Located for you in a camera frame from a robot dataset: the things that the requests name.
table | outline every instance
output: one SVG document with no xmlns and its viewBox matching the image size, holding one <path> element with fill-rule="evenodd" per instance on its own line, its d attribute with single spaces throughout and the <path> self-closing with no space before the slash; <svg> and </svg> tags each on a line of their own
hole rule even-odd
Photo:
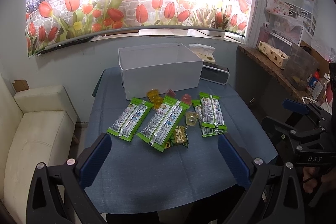
<svg viewBox="0 0 336 224">
<path fill-rule="evenodd" d="M 198 98 L 203 91 L 219 95 L 228 131 L 252 157 L 270 162 L 277 152 L 251 111 L 230 85 L 200 80 L 194 89 L 177 91 Z M 85 147 L 106 132 L 128 105 L 118 68 L 104 71 L 90 114 Z M 142 130 L 155 113 L 151 110 Z M 218 136 L 203 138 L 197 124 L 187 130 L 189 148 L 159 152 L 136 135 L 131 142 L 112 138 L 112 149 L 93 185 L 85 189 L 100 213 L 161 211 L 208 197 L 236 182 L 217 148 Z"/>
<path fill-rule="evenodd" d="M 285 90 L 289 92 L 290 95 L 297 102 L 302 102 L 302 97 L 307 96 L 307 93 L 305 91 L 299 91 L 295 87 L 293 87 L 293 85 L 282 74 L 282 70 L 256 48 L 239 45 L 238 49 L 243 52 L 247 57 L 255 61 L 269 75 L 275 78 L 278 83 L 283 88 L 285 88 Z"/>
</svg>

bolt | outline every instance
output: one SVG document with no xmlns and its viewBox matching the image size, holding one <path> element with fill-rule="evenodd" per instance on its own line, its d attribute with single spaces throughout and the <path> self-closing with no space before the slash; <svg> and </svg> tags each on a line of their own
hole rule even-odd
<svg viewBox="0 0 336 224">
<path fill-rule="evenodd" d="M 40 163 L 36 166 L 37 169 L 42 169 L 43 167 L 44 167 L 44 163 L 43 163 L 43 162 L 40 162 Z"/>
<path fill-rule="evenodd" d="M 292 169 L 294 167 L 294 165 L 291 162 L 286 162 L 286 167 L 289 168 L 289 169 Z"/>
<path fill-rule="evenodd" d="M 75 159 L 68 159 L 68 160 L 67 160 L 67 165 L 74 165 L 75 162 L 76 162 Z"/>
<path fill-rule="evenodd" d="M 264 163 L 264 161 L 261 158 L 255 158 L 254 163 L 258 164 L 258 165 L 262 165 Z"/>
</svg>

hand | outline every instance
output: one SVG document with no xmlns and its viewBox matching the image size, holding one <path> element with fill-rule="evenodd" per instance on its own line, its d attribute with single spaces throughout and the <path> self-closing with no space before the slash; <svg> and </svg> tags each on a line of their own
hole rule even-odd
<svg viewBox="0 0 336 224">
<path fill-rule="evenodd" d="M 313 175 L 316 175 L 316 167 L 304 167 L 303 168 L 303 179 L 302 181 L 311 178 Z M 332 190 L 336 188 L 336 167 L 331 170 L 329 173 L 321 177 L 322 183 L 328 183 L 327 190 Z M 314 188 L 317 186 L 317 180 L 311 179 L 303 184 L 303 189 L 306 193 L 313 193 Z"/>
</svg>

open white box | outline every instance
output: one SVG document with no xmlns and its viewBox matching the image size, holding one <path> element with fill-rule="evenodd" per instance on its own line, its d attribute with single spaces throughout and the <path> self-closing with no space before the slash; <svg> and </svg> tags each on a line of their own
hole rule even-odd
<svg viewBox="0 0 336 224">
<path fill-rule="evenodd" d="M 127 100 L 152 89 L 162 94 L 198 86 L 203 60 L 182 43 L 120 48 L 118 54 Z"/>
</svg>

sofa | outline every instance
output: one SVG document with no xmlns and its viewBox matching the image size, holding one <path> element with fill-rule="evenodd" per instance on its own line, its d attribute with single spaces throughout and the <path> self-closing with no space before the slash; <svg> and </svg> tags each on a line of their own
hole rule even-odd
<svg viewBox="0 0 336 224">
<path fill-rule="evenodd" d="M 26 223 L 31 179 L 39 162 L 66 162 L 77 114 L 63 86 L 21 91 L 14 98 L 0 75 L 0 199 Z"/>
</svg>

